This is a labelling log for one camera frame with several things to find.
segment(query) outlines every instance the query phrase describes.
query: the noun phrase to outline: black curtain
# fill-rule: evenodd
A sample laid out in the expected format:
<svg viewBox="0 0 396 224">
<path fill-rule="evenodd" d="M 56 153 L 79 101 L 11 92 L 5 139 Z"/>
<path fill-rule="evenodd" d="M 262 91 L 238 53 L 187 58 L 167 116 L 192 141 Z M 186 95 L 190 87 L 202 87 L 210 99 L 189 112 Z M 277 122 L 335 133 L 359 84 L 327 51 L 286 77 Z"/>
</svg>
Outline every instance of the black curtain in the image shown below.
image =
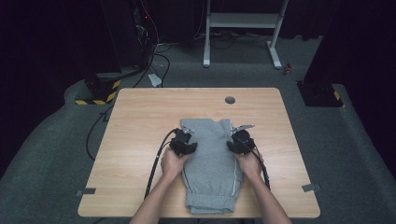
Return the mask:
<svg viewBox="0 0 396 224">
<path fill-rule="evenodd" d="M 396 2 L 342 0 L 304 83 L 344 84 L 366 132 L 396 176 Z"/>
<path fill-rule="evenodd" d="M 64 91 L 82 79 L 49 6 L 0 3 L 0 176 L 31 131 L 64 105 Z"/>
<path fill-rule="evenodd" d="M 279 36 L 304 40 L 326 33 L 340 0 L 289 0 Z"/>
</svg>

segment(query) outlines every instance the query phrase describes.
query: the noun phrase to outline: human arm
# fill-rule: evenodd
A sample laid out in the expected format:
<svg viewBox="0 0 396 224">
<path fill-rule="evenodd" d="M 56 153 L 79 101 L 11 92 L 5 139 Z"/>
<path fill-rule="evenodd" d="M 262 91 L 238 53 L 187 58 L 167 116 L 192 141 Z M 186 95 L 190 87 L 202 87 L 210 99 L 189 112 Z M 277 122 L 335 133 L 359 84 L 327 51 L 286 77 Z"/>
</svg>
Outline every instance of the human arm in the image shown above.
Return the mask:
<svg viewBox="0 0 396 224">
<path fill-rule="evenodd" d="M 171 187 L 177 175 L 183 170 L 184 163 L 188 159 L 189 155 L 185 155 L 180 158 L 170 148 L 165 150 L 161 160 L 163 175 L 160 177 L 157 185 L 151 190 L 145 201 L 140 205 L 139 209 L 137 209 L 130 224 L 158 223 L 166 192 Z"/>
<path fill-rule="evenodd" d="M 288 215 L 274 194 L 265 186 L 261 177 L 262 168 L 254 155 L 252 153 L 248 153 L 247 155 L 235 154 L 235 157 L 238 159 L 239 166 L 257 197 L 262 214 L 262 222 L 265 224 L 291 223 Z"/>
</svg>

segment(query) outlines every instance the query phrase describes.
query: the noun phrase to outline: person's hand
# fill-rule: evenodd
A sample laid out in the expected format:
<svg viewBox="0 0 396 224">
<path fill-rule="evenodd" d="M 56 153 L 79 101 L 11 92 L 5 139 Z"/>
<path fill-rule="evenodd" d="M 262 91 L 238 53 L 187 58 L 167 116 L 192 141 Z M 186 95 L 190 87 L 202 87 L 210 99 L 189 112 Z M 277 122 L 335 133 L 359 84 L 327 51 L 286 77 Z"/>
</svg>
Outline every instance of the person's hand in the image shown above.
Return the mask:
<svg viewBox="0 0 396 224">
<path fill-rule="evenodd" d="M 184 163 L 189 159 L 190 155 L 179 157 L 171 148 L 167 148 L 161 159 L 161 167 L 163 175 L 169 178 L 175 178 L 182 170 Z"/>
<path fill-rule="evenodd" d="M 257 150 L 253 149 L 253 151 L 259 155 L 262 160 L 262 154 Z M 253 153 L 248 153 L 246 155 L 243 154 L 234 154 L 235 157 L 239 161 L 239 166 L 241 167 L 242 172 L 244 172 L 245 176 L 252 180 L 254 178 L 261 178 L 262 166 L 259 163 L 259 160 L 253 155 Z"/>
</svg>

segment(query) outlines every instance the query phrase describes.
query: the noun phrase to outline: gray fabric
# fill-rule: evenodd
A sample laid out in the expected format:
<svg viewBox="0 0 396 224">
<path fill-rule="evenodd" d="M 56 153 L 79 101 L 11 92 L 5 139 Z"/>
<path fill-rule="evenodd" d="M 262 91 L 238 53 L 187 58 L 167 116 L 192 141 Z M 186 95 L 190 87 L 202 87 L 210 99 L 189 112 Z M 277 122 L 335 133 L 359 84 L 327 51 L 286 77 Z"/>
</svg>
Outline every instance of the gray fabric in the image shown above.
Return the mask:
<svg viewBox="0 0 396 224">
<path fill-rule="evenodd" d="M 198 143 L 183 170 L 186 207 L 192 214 L 233 212 L 243 174 L 227 148 L 227 141 L 231 141 L 231 121 L 183 119 L 181 123 L 194 130 L 190 143 Z"/>
</svg>

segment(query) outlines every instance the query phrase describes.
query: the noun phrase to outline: gray carpet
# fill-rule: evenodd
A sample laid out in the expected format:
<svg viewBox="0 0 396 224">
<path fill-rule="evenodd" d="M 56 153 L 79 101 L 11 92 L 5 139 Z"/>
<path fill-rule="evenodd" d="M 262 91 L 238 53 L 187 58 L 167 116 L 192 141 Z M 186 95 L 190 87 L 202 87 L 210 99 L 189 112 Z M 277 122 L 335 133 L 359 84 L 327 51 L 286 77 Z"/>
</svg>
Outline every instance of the gray carpet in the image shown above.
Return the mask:
<svg viewBox="0 0 396 224">
<path fill-rule="evenodd" d="M 212 49 L 211 67 L 202 67 L 203 48 L 173 45 L 163 55 L 171 66 L 167 87 L 276 87 L 280 89 L 290 122 L 316 192 L 321 215 L 294 219 L 293 223 L 396 223 L 396 183 L 362 127 L 342 85 L 334 85 L 346 104 L 342 108 L 306 107 L 296 86 L 320 40 L 279 39 L 282 63 L 291 63 L 285 77 L 272 66 L 264 42 L 234 43 Z M 224 47 L 229 42 L 214 41 Z M 168 49 L 161 46 L 158 51 Z M 162 76 L 165 59 L 153 67 Z M 139 76 L 124 79 L 131 88 Z M 93 223 L 97 217 L 80 217 L 79 189 L 84 189 L 93 162 L 85 151 L 86 136 L 109 105 L 75 105 L 80 81 L 64 94 L 65 105 L 46 118 L 26 139 L 0 181 L 0 223 Z M 145 76 L 138 88 L 151 88 Z M 106 122 L 92 132 L 95 155 Z M 129 218 L 108 218 L 100 223 L 128 223 Z"/>
</svg>

